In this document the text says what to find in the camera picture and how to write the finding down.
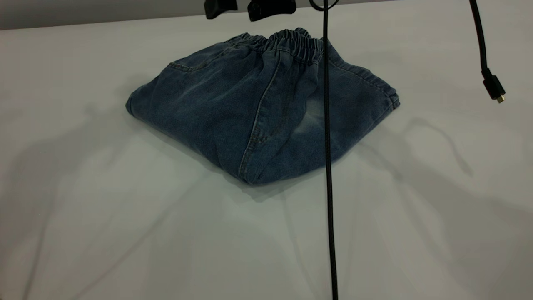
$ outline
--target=faded denim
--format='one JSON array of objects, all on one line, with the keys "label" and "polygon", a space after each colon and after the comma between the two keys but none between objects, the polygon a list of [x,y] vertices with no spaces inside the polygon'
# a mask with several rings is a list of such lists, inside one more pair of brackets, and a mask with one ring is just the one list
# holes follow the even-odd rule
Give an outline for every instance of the faded denim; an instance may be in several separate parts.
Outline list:
[{"label": "faded denim", "polygon": [[[134,117],[248,184],[323,167],[323,42],[302,29],[242,34],[170,63],[134,91]],[[396,90],[329,45],[332,159],[397,108]]]}]

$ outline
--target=blue denim jeans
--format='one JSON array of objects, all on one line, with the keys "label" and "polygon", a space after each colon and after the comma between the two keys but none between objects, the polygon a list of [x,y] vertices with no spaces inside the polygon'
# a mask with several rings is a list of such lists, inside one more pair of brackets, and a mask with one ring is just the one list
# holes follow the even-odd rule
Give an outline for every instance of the blue denim jeans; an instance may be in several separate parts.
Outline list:
[{"label": "blue denim jeans", "polygon": [[[328,47],[335,160],[400,103]],[[302,28],[242,34],[170,63],[126,108],[243,182],[296,177],[325,165],[323,48]]]}]

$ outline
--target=white table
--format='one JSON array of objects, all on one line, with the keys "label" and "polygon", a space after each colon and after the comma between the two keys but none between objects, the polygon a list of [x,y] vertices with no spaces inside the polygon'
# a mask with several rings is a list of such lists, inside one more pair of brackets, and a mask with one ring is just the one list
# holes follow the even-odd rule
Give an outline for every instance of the white table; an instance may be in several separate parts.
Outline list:
[{"label": "white table", "polygon": [[[333,167],[341,299],[533,295],[533,3],[338,6],[330,40],[402,105]],[[329,299],[324,171],[238,183],[134,120],[166,64],[298,9],[0,31],[0,294],[12,299]]]}]

